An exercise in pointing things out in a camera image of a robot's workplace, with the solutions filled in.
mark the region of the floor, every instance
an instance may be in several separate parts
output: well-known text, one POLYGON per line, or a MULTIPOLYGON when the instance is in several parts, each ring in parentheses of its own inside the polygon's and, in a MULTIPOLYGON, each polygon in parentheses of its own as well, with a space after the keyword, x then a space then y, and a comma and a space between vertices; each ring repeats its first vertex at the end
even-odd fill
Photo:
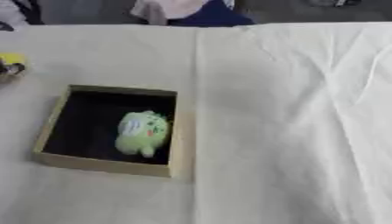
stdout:
MULTIPOLYGON (((239 11, 258 24, 287 22, 392 21, 392 1, 362 0, 357 6, 321 8, 309 0, 237 0, 239 11)), ((135 0, 40 0, 49 25, 133 24, 135 0)))

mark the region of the stuffed animal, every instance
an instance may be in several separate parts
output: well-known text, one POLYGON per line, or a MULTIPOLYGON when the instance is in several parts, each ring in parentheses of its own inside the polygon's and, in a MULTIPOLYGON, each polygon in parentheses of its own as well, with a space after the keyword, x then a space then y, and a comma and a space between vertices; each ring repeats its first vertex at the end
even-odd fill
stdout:
POLYGON ((119 136, 115 147, 125 155, 141 153, 152 158, 159 146, 167 139, 170 125, 153 111, 128 113, 118 125, 119 136))

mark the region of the cardboard box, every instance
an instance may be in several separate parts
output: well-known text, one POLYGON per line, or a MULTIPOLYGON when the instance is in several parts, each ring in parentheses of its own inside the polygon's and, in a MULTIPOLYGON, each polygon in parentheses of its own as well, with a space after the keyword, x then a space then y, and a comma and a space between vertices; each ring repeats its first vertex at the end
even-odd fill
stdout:
POLYGON ((170 177, 176 145, 177 93, 126 87, 72 85, 42 129, 34 157, 47 165, 101 172, 170 177), (152 158, 123 155, 117 126, 129 112, 153 110, 172 122, 171 136, 152 158))

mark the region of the white fabric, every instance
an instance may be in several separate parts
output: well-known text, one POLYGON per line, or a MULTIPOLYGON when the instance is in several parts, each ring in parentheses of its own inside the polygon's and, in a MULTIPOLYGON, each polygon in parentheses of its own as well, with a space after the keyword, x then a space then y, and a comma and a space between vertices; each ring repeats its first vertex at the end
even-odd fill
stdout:
MULTIPOLYGON (((136 0, 131 14, 144 18, 150 25, 166 25, 167 19, 186 18, 209 0, 136 0)), ((233 9, 235 0, 222 0, 233 9)))
POLYGON ((9 25, 27 25, 25 16, 11 0, 0 0, 0 21, 9 25))
POLYGON ((0 89, 0 221, 389 224, 391 40, 391 23, 2 34, 31 71, 0 89), (29 162, 69 83, 178 90, 196 112, 194 186, 29 162))

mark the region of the plush toy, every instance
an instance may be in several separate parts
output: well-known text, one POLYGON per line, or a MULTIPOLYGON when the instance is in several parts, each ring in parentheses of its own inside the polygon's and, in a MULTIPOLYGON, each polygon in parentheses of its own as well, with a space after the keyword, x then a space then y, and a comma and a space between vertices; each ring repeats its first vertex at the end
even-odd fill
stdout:
POLYGON ((145 158, 152 158, 168 137, 169 129, 166 119, 152 111, 128 113, 118 125, 115 147, 126 155, 141 152, 145 158))
POLYGON ((0 53, 0 82, 9 82, 22 76, 25 57, 18 53, 0 53))

